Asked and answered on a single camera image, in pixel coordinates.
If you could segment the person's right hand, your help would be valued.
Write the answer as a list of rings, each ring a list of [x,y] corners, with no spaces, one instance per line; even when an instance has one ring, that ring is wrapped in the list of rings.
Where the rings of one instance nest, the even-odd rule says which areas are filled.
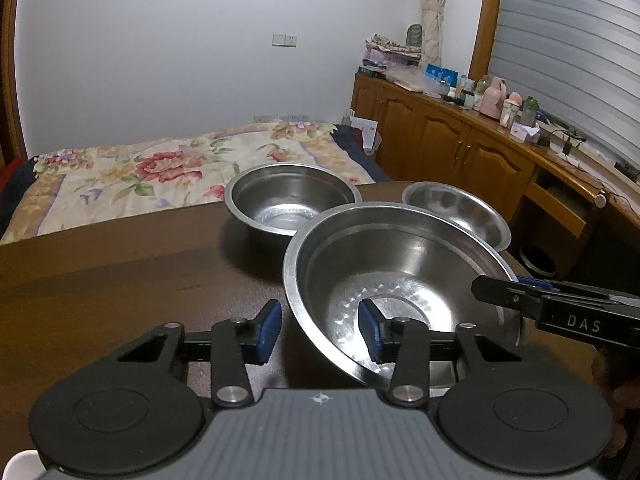
[[[593,385],[612,411],[613,433],[604,456],[613,458],[628,440],[627,415],[639,408],[639,353],[599,350],[593,358],[591,374]]]

